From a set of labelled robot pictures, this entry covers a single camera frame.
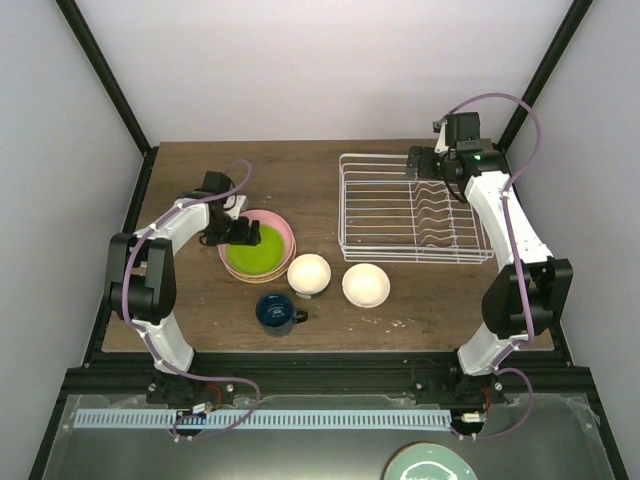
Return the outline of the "green plate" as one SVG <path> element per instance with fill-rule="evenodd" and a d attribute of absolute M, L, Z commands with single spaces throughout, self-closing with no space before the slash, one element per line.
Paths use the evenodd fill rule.
<path fill-rule="evenodd" d="M 281 234 L 271 226 L 260 225 L 260 237 L 256 246 L 228 246 L 227 264 L 236 272 L 250 276 L 264 275 L 278 267 L 285 253 Z"/>

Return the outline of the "white wire dish rack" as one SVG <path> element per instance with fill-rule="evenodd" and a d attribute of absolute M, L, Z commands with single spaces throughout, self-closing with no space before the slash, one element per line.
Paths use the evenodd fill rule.
<path fill-rule="evenodd" d="M 347 262 L 482 264 L 494 257 L 457 187 L 419 179 L 403 155 L 339 157 L 338 243 Z"/>

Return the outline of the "teal white bowl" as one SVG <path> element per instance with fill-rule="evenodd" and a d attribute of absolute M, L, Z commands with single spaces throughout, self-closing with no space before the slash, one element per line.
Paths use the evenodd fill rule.
<path fill-rule="evenodd" d="M 287 270 L 287 282 L 294 293 L 302 299 L 322 295 L 331 281 L 331 267 L 318 254 L 297 256 Z"/>

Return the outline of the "beige floral bowl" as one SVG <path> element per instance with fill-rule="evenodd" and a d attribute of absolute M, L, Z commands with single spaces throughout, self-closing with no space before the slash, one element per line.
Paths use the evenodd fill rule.
<path fill-rule="evenodd" d="M 342 290 L 352 305 L 360 308 L 375 308 L 387 300 L 391 284 L 383 269 L 374 264 L 360 263 L 345 272 L 342 278 Z"/>

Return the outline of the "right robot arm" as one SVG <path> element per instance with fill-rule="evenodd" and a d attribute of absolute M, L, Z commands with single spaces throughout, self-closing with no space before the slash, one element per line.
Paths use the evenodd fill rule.
<path fill-rule="evenodd" d="M 444 378 L 447 396 L 458 403 L 480 390 L 478 376 L 559 321 L 573 278 L 566 259 L 557 259 L 539 238 L 513 190 L 506 159 L 496 150 L 445 152 L 409 149 L 407 173 L 456 184 L 458 198 L 478 214 L 488 234 L 499 272 L 481 302 L 483 324 L 458 349 L 460 368 Z"/>

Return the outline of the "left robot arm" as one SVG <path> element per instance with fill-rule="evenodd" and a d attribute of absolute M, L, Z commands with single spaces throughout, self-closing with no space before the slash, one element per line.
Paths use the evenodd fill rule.
<path fill-rule="evenodd" d="M 203 395 L 205 381 L 190 370 L 195 351 L 175 318 L 174 257 L 194 237 L 206 246 L 257 245 L 260 222 L 244 216 L 246 208 L 245 195 L 180 198 L 151 224 L 109 242 L 103 298 L 143 340 L 155 368 L 173 374 L 169 391 L 184 404 Z"/>

